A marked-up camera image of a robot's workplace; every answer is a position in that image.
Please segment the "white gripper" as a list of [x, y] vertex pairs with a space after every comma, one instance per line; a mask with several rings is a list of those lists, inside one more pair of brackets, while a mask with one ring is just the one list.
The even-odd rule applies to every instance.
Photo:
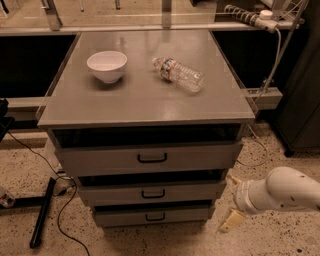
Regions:
[[266, 180], [241, 181], [239, 178], [228, 175], [228, 178], [237, 185], [234, 202], [237, 209], [230, 208], [226, 218], [219, 226], [219, 231], [228, 233], [246, 220], [246, 214], [260, 214], [270, 208], [270, 197], [266, 187]]

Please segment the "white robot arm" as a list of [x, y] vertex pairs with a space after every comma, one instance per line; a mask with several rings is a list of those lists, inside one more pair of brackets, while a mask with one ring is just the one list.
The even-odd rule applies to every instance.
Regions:
[[234, 207], [221, 223], [219, 231], [228, 233], [241, 225], [249, 215], [266, 211], [320, 211], [320, 183], [291, 167], [276, 167], [264, 179], [240, 181], [236, 184]]

